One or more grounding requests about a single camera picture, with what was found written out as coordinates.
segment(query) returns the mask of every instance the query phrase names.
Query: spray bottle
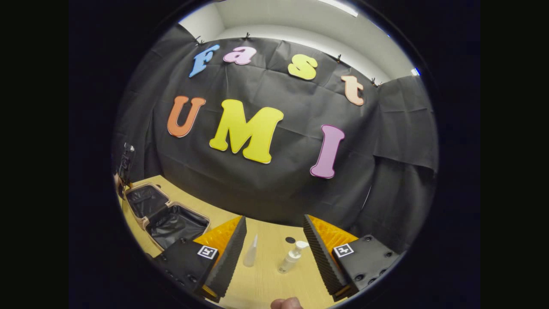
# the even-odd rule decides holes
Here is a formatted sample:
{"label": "spray bottle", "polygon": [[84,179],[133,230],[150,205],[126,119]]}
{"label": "spray bottle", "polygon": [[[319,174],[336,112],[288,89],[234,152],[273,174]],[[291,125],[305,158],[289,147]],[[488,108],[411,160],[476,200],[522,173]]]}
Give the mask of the spray bottle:
{"label": "spray bottle", "polygon": [[295,243],[295,248],[293,250],[290,250],[288,252],[288,255],[286,255],[286,258],[280,266],[278,266],[278,272],[281,274],[285,274],[288,272],[294,265],[297,263],[299,258],[301,257],[301,251],[309,246],[308,243],[298,240]]}

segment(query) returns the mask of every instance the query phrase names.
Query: black cloth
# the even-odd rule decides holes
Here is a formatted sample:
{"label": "black cloth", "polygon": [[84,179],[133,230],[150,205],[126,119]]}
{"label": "black cloth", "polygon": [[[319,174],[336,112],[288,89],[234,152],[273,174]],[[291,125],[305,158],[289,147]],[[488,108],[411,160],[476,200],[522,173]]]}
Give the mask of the black cloth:
{"label": "black cloth", "polygon": [[168,198],[153,186],[145,186],[126,194],[133,213],[138,218],[152,217],[166,208]]}
{"label": "black cloth", "polygon": [[[194,56],[215,44],[220,48],[207,67],[189,78]],[[251,63],[223,61],[238,46],[257,50]],[[288,74],[295,54],[317,60],[313,80]],[[364,86],[359,93],[363,106],[347,100],[342,75],[354,75]],[[166,128],[176,96],[206,99],[192,130],[182,138]],[[247,121],[263,107],[284,113],[273,134],[271,163],[244,158],[248,142],[236,154],[209,146],[226,99],[243,102]],[[179,124],[190,107],[183,107]],[[323,124],[345,133],[331,179],[309,172],[320,153]],[[301,226],[302,215],[310,214],[357,233],[386,233],[387,240],[403,249],[428,212],[438,166],[432,108],[419,77],[375,88],[355,69],[310,47],[266,38],[197,46],[180,26],[156,43],[129,82],[115,126],[116,164],[124,142],[136,148],[132,181],[161,174],[197,198],[250,218]],[[404,172],[394,172],[394,165]],[[407,176],[419,168],[429,180]]]}
{"label": "black cloth", "polygon": [[204,233],[208,220],[181,206],[164,208],[147,226],[147,232],[164,249],[178,239],[194,240]]}

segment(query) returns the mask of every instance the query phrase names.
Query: orange letter u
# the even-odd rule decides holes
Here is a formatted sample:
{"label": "orange letter u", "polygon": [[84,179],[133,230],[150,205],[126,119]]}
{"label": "orange letter u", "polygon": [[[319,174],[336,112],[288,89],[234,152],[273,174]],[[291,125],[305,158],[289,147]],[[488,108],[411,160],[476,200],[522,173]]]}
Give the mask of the orange letter u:
{"label": "orange letter u", "polygon": [[187,120],[183,125],[177,125],[177,118],[179,118],[179,113],[183,105],[189,101],[189,98],[186,96],[178,96],[173,101],[173,108],[168,117],[168,132],[175,137],[184,137],[187,135],[191,128],[193,127],[194,120],[197,117],[198,110],[200,106],[206,104],[206,100],[203,98],[193,98],[191,100],[191,110],[187,116]]}

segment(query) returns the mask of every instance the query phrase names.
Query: black backdrop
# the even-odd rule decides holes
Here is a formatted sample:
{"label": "black backdrop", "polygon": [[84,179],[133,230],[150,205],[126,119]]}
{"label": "black backdrop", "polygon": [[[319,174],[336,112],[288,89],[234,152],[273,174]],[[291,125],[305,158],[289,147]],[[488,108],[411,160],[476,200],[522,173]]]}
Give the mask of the black backdrop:
{"label": "black backdrop", "polygon": [[[350,303],[372,307],[479,306],[479,15],[476,3],[371,1],[402,31],[374,14],[413,55],[427,81],[440,135],[433,209],[388,281]],[[72,2],[69,17],[69,300],[71,307],[159,307],[183,303],[140,254],[117,209],[110,179],[115,109],[159,22],[180,1]],[[197,2],[186,2],[187,8]],[[169,16],[175,23],[180,16]],[[102,220],[89,216],[89,209]]]}
{"label": "black backdrop", "polygon": [[[220,48],[206,68],[189,78],[194,56],[214,45]],[[223,61],[238,46],[257,50],[251,63]],[[295,54],[317,61],[314,79],[288,74]],[[357,77],[364,86],[363,105],[345,97],[343,75]],[[166,128],[176,96],[206,99],[182,138]],[[269,164],[209,146],[223,114],[221,102],[228,98],[242,101],[247,121],[264,107],[284,113],[274,130]],[[185,122],[189,110],[186,104],[178,123]],[[309,172],[321,149],[323,124],[345,133],[331,179]],[[433,110],[420,77],[376,88],[314,48],[255,37],[197,46],[180,25],[151,48],[128,84],[114,129],[114,166],[125,142],[136,149],[133,181],[163,175],[208,203],[267,222],[300,227],[303,215],[310,214],[357,236],[371,233],[399,253],[427,215],[438,163]]]}

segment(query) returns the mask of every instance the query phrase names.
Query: ceiling light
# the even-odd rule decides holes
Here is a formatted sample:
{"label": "ceiling light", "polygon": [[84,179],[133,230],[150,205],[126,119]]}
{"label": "ceiling light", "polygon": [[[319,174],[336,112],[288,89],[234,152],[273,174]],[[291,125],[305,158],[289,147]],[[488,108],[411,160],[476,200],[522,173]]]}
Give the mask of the ceiling light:
{"label": "ceiling light", "polygon": [[318,0],[320,2],[324,2],[326,4],[329,4],[329,5],[332,5],[340,10],[343,10],[349,14],[351,14],[353,17],[357,17],[358,16],[358,12],[353,10],[351,7],[348,7],[336,0]]}

